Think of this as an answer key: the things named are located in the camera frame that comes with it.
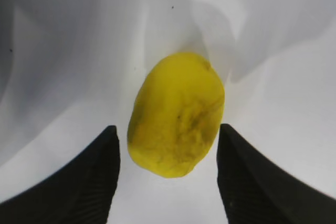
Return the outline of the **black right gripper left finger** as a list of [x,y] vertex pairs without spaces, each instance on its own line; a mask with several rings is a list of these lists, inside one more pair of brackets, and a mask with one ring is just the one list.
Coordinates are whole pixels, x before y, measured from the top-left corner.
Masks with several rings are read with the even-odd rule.
[[1,203],[1,223],[107,223],[120,172],[117,128],[106,127],[42,182]]

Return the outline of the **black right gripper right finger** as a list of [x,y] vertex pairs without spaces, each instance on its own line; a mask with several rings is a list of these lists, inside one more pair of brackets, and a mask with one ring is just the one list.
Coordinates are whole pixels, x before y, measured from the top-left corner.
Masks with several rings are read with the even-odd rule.
[[335,223],[335,199],[263,156],[222,124],[217,184],[229,223]]

